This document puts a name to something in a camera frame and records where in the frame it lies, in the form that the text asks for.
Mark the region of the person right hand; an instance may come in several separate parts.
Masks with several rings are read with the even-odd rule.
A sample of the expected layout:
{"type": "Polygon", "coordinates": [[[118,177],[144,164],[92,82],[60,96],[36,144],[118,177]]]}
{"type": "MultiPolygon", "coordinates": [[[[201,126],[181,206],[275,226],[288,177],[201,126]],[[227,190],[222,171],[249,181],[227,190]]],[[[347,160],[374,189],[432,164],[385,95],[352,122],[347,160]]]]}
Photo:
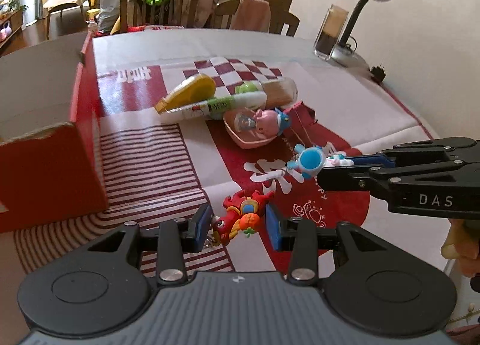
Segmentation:
{"type": "Polygon", "coordinates": [[[440,249],[447,260],[456,260],[462,274],[473,278],[479,274],[479,236],[465,226],[465,220],[450,219],[448,235],[440,249]]]}

